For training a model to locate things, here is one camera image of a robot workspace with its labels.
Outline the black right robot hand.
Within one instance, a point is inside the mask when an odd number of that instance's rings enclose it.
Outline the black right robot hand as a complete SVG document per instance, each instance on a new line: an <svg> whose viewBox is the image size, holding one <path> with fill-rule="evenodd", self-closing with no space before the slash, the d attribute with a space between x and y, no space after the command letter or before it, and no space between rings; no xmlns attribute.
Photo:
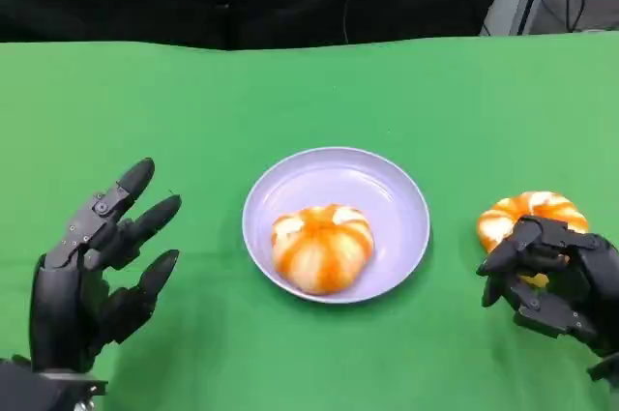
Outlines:
<svg viewBox="0 0 619 411"><path fill-rule="evenodd" d="M520 327L576 338L601 358L618 351L618 249L605 237L524 216L477 274L483 307L503 298Z"/></svg>

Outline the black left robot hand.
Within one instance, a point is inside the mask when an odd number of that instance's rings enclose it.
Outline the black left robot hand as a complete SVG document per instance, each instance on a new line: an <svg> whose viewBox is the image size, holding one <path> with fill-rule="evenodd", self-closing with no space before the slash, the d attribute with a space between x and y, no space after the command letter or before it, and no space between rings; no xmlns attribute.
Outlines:
<svg viewBox="0 0 619 411"><path fill-rule="evenodd" d="M126 218L154 172L154 161L145 158L107 191L95 193L71 216L60 242L38 260L29 316L36 372L88 372L106 345L124 342L153 315L178 250L158 256L130 288L112 290L103 273L135 261L141 247L178 213L182 199L172 194L137 220Z"/></svg>

